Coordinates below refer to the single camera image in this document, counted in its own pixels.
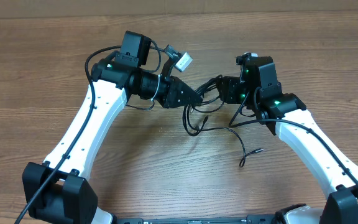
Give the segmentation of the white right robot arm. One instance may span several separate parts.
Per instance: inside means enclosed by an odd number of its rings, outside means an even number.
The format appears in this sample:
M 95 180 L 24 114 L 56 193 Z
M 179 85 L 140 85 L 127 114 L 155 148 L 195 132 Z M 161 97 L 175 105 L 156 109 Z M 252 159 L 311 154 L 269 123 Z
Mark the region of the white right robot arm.
M 260 123 L 286 143 L 312 173 L 325 196 L 323 208 L 304 203 L 273 215 L 249 215 L 256 223 L 358 223 L 358 165 L 319 128 L 306 105 L 293 93 L 283 93 L 272 57 L 245 53 L 236 58 L 238 77 L 223 77 L 218 91 L 223 102 L 253 113 L 250 120 L 229 127 Z

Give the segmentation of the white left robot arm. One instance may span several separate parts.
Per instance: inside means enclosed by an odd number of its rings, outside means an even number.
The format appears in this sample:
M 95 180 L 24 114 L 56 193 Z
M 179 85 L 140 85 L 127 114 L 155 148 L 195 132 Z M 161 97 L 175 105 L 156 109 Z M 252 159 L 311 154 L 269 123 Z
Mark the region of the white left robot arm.
M 117 223 L 98 205 L 89 180 L 94 160 L 112 122 L 132 95 L 178 108 L 201 102 L 185 82 L 172 75 L 192 62 L 186 52 L 158 48 L 142 34 L 127 31 L 122 44 L 107 47 L 99 62 L 85 62 L 88 91 L 57 146 L 43 163 L 30 162 L 22 173 L 23 215 L 48 223 Z

